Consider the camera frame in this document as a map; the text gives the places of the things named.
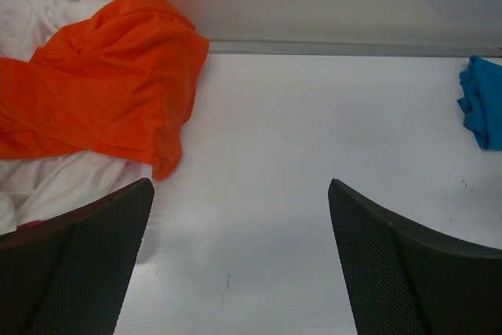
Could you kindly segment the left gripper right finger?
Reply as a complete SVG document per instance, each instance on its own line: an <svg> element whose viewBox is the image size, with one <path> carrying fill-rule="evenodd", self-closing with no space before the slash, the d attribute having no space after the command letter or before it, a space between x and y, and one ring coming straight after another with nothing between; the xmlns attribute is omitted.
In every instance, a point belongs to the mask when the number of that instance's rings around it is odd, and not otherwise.
<svg viewBox="0 0 502 335"><path fill-rule="evenodd" d="M340 180L328 190L359 334L499 334L501 251L394 213Z"/></svg>

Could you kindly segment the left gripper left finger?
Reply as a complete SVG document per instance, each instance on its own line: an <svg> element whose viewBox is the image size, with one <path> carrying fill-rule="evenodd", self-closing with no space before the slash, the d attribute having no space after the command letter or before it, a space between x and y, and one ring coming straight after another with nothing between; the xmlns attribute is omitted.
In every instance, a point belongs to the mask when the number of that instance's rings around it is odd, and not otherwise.
<svg viewBox="0 0 502 335"><path fill-rule="evenodd" d="M3 334L112 334L154 198L140 179L1 237Z"/></svg>

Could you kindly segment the blue t shirt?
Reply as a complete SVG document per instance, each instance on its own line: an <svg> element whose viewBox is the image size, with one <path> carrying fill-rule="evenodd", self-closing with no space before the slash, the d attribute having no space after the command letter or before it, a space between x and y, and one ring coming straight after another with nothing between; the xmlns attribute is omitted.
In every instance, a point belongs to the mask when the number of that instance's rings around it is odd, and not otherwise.
<svg viewBox="0 0 502 335"><path fill-rule="evenodd" d="M501 150L501 66L471 56L459 74L463 96L457 100L464 113L464 127L486 151Z"/></svg>

